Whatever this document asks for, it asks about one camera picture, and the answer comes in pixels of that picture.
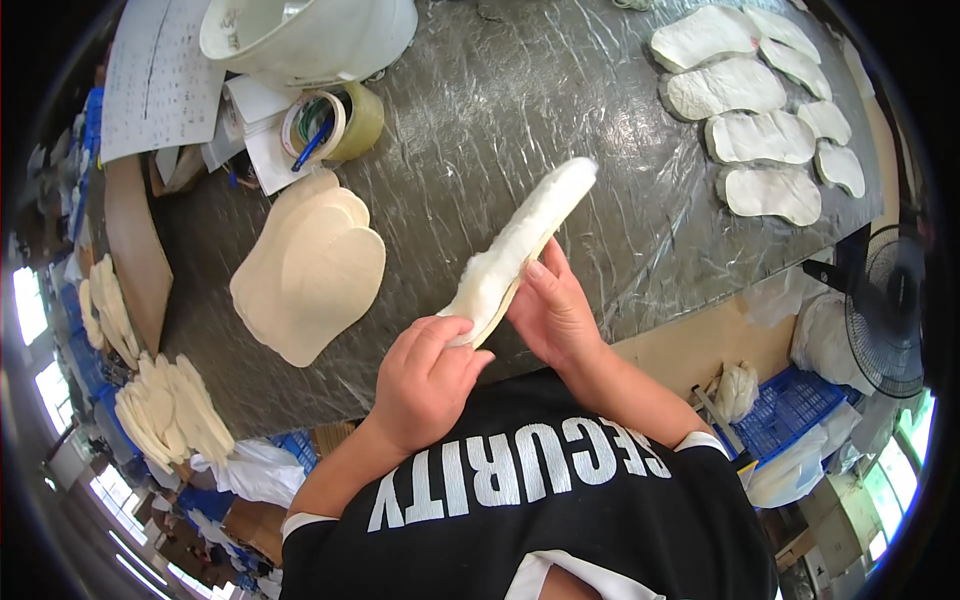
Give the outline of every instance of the fingernail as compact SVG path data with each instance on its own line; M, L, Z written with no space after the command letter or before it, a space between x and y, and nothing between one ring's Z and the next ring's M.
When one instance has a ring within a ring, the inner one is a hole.
M546 271L546 267L541 265L538 260L531 260L527 263L527 273L530 274L530 277L533 279L541 278L544 271Z

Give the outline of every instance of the window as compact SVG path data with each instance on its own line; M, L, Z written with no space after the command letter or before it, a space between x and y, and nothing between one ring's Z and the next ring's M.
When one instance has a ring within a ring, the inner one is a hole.
M57 361L50 363L34 379L36 388L43 397L43 406L57 430L57 435L66 431L73 419L73 404L70 403L70 388L63 379L63 372Z
M40 283L31 269L25 267L13 272L13 295L16 297L16 316L20 321L23 343L29 346L47 328Z
M893 540L917 494L935 404L936 398L927 390L916 417L909 410L900 414L893 437L863 479L882 526L880 534L870 543L870 560L874 563Z
M173 573L174 577L180 580L185 588L195 590L204 598L210 598L210 600L228 600L230 596L233 595L234 585L231 582L226 582L222 588L210 589L184 573L183 569L173 563L168 564L167 569Z
M140 498L133 493L113 465L108 465L103 475L95 477L90 482L90 488L137 543L141 546L147 543L143 525L133 518L133 509L140 502Z

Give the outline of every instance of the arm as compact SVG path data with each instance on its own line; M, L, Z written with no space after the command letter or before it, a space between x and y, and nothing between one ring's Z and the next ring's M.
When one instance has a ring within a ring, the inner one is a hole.
M674 448L691 431L712 433L682 398L616 355L600 338L587 297L550 239L530 261L507 310L527 346L553 367L585 408Z
M461 317L426 317L396 338L380 365L373 410L313 469L288 516L339 518L364 486L450 431L493 360L486 350L444 347L471 327Z

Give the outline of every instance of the blue pen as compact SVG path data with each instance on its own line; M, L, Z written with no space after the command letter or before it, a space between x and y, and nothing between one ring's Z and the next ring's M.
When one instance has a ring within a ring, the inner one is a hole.
M297 161L294 162L293 168L290 170L294 173L297 173L300 168L303 166L303 163L310 158L310 155L313 154L313 151L317 149L317 146L320 145L320 140L324 138L327 132L333 127L333 118L329 118L322 125L320 125L320 130L316 135L313 136L313 139L310 140L310 143L306 145L306 148L303 149L303 152L300 153L300 156L297 156Z

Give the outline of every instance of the table surface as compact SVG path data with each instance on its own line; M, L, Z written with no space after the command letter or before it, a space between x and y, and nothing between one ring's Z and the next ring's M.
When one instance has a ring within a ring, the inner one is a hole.
M866 196L821 186L823 214L807 228L736 217L718 201L703 124L664 111L663 69L647 46L655 29L700 4L661 0L633 12L609 0L418 3L413 45L369 84L386 107L383 134L336 170L386 244L371 310L306 369L258 344L228 285L271 200L230 188L221 171L152 201L175 277L161 349L193 361L237 439L362 417L397 334L450 301L468 258L572 156L595 158L600 171L557 237L609 342L718 303L869 223L882 200L863 104L826 27L786 0L761 6L787 15L820 49ZM788 109L812 101L781 78ZM482 380L540 365L506 322L486 347L498 360Z

